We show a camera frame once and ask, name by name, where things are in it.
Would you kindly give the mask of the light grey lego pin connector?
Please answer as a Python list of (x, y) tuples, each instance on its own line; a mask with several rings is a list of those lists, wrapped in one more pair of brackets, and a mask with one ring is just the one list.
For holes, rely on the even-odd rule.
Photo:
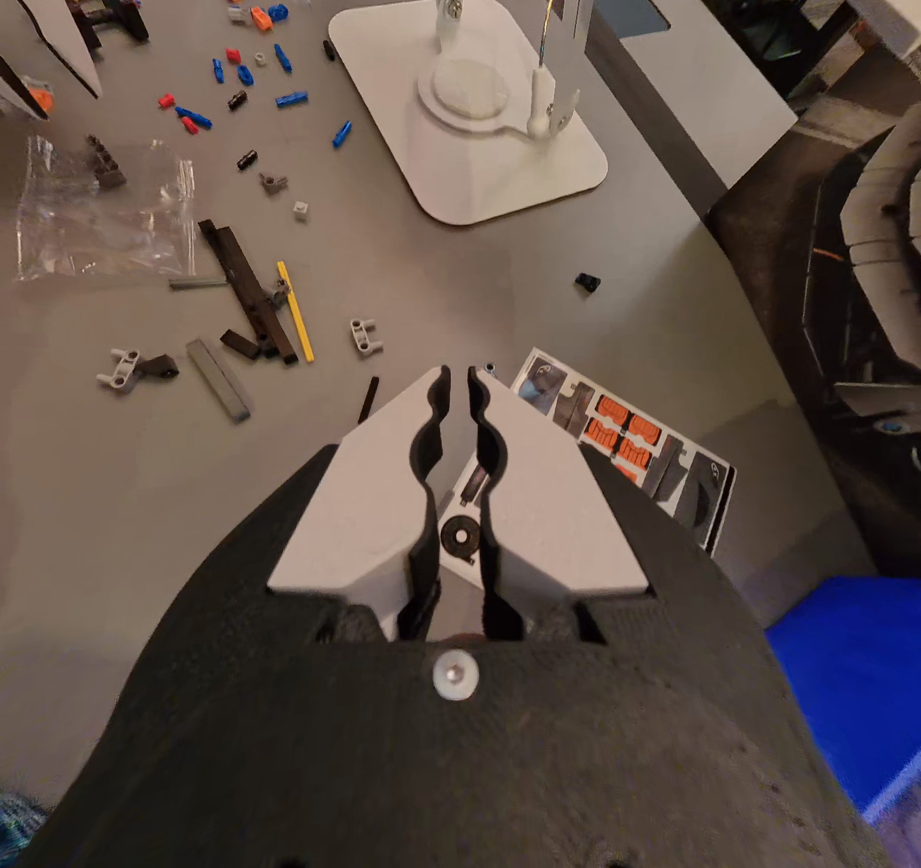
[(119, 394), (130, 393), (140, 380), (138, 365), (142, 360), (141, 352), (136, 348), (112, 348), (109, 351), (114, 360), (108, 372), (96, 375), (97, 383)]

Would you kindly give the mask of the lego sticker sheet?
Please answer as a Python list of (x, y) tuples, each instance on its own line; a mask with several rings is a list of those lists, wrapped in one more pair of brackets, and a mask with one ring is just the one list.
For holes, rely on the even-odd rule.
[[(730, 463), (537, 347), (510, 389), (609, 459), (713, 556), (736, 480)], [(488, 481), (473, 455), (438, 510), (441, 565), (478, 589), (480, 505)]]

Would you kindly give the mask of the dark grey angled lego beam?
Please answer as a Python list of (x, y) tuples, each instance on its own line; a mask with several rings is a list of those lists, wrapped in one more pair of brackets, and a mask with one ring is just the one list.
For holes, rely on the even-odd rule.
[(90, 134), (86, 136), (86, 165), (99, 190), (119, 189), (127, 184), (127, 178), (109, 149)]

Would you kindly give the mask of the blue plastic bin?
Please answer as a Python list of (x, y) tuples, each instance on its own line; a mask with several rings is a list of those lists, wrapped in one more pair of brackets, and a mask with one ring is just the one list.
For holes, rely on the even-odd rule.
[(830, 578), (766, 638), (835, 777), (877, 824), (919, 781), (919, 579)]

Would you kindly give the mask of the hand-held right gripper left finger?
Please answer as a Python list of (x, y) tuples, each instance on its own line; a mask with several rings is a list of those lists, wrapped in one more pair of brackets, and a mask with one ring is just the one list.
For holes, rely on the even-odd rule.
[(436, 501), (451, 373), (430, 369), (346, 435), (268, 579), (375, 614), (390, 639), (423, 640), (441, 596)]

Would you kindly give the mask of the clear plastic bag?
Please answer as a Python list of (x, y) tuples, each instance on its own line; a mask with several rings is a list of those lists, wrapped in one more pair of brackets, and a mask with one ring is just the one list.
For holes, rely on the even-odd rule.
[(29, 137), (15, 222), (18, 281), (196, 274), (192, 159), (158, 139), (108, 149), (127, 183), (101, 191), (86, 165), (86, 137), (75, 149)]

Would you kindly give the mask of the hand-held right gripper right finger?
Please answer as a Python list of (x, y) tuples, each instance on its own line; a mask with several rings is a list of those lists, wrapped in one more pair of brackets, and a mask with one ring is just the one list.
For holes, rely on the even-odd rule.
[(553, 609), (645, 594), (649, 579), (577, 442), (485, 369), (469, 368), (468, 391), (486, 473), (485, 635), (520, 641)]

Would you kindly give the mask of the white side table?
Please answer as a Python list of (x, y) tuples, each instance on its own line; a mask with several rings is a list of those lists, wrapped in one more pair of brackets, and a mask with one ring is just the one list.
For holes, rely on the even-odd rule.
[(731, 189), (797, 116), (701, 0), (651, 2), (669, 29), (624, 45)]

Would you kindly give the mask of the black chair base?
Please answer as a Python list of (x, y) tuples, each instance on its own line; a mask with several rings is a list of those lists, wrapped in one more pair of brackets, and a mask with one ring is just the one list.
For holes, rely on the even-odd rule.
[(846, 0), (832, 0), (821, 24), (809, 20), (809, 0), (701, 1), (785, 100), (858, 24), (858, 11)]

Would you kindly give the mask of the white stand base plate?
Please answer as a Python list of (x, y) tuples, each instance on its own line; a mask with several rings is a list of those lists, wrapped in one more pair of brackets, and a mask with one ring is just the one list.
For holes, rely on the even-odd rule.
[(546, 0), (525, 31), (498, 0), (343, 10), (329, 33), (421, 209), (468, 227), (598, 187), (579, 116), (594, 0)]

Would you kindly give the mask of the yellow lego axle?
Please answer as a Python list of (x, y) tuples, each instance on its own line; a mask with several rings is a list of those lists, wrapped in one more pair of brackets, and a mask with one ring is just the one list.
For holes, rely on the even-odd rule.
[(315, 354), (314, 354), (312, 344), (307, 334), (305, 321), (303, 319), (303, 315), (302, 315), (299, 303), (297, 301), (294, 288), (291, 284), (291, 278), (290, 278), (288, 269), (286, 267), (286, 264), (281, 260), (277, 261), (276, 268), (277, 268), (278, 275), (279, 275), (278, 291), (280, 293), (283, 293), (284, 300), (291, 313), (291, 316), (292, 316), (292, 319), (295, 325), (295, 332), (299, 340), (299, 343), (301, 345), (301, 348), (303, 350), (305, 360), (308, 364), (311, 364), (315, 361)]

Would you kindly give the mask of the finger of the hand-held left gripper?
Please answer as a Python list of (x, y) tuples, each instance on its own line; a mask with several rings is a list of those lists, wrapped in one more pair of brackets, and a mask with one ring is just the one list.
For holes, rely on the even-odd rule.
[(34, 120), (46, 122), (50, 114), (44, 114), (37, 102), (29, 95), (29, 86), (46, 88), (52, 91), (51, 83), (20, 75), (4, 57), (1, 57), (1, 106), (2, 114), (11, 114), (14, 110), (28, 115)]
[(95, 99), (102, 88), (95, 63), (65, 0), (16, 0), (40, 41)]

